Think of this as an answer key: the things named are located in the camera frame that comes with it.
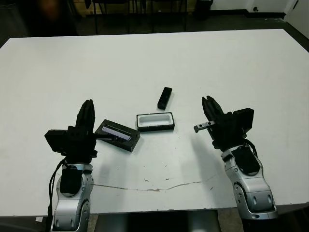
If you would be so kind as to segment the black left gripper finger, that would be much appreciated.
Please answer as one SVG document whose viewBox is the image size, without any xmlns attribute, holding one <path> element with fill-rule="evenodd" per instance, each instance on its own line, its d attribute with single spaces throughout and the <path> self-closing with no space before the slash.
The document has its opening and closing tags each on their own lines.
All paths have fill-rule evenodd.
<svg viewBox="0 0 309 232">
<path fill-rule="evenodd" d="M 79 113 L 77 115 L 76 124 L 75 124 L 75 127 L 79 131 L 83 131 L 83 132 L 88 131 L 88 126 L 87 126 L 87 106 L 88 106 L 88 102 L 89 102 L 89 100 L 86 100 L 82 104 L 82 106 L 79 110 Z"/>
<path fill-rule="evenodd" d="M 86 124 L 91 133 L 93 132 L 94 123 L 95 123 L 95 108 L 93 101 L 89 99 L 86 106 Z"/>
</svg>

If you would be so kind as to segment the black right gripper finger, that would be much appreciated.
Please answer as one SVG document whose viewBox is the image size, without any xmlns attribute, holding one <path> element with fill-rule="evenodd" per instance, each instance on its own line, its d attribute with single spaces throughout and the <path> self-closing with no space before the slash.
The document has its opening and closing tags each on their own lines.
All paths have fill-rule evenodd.
<svg viewBox="0 0 309 232">
<path fill-rule="evenodd" d="M 208 121 L 215 120 L 213 100 L 214 99 L 210 96 L 202 97 L 202 108 Z"/>
<path fill-rule="evenodd" d="M 214 107 L 214 113 L 215 113 L 215 120 L 214 121 L 222 119 L 224 117 L 224 112 L 215 99 L 213 100 L 213 107 Z"/>
</svg>

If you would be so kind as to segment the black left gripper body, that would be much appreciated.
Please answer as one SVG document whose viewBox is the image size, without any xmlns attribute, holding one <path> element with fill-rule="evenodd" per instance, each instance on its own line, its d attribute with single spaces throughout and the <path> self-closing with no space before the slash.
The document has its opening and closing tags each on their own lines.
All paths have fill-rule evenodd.
<svg viewBox="0 0 309 232">
<path fill-rule="evenodd" d="M 95 150 L 97 140 L 112 140 L 112 135 L 94 134 L 91 127 L 68 126 L 63 150 L 66 162 L 91 163 L 92 158 L 97 157 Z"/>
</svg>

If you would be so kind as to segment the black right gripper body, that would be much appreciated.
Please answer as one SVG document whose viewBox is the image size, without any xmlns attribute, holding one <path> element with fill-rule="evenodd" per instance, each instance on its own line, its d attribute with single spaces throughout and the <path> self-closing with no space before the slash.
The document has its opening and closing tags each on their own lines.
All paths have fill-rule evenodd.
<svg viewBox="0 0 309 232">
<path fill-rule="evenodd" d="M 219 150 L 227 150 L 242 144 L 244 129 L 241 117 L 242 115 L 239 116 L 236 112 L 219 114 L 208 119 L 208 122 L 197 124 L 193 128 L 195 133 L 208 130 L 213 147 Z"/>
</svg>

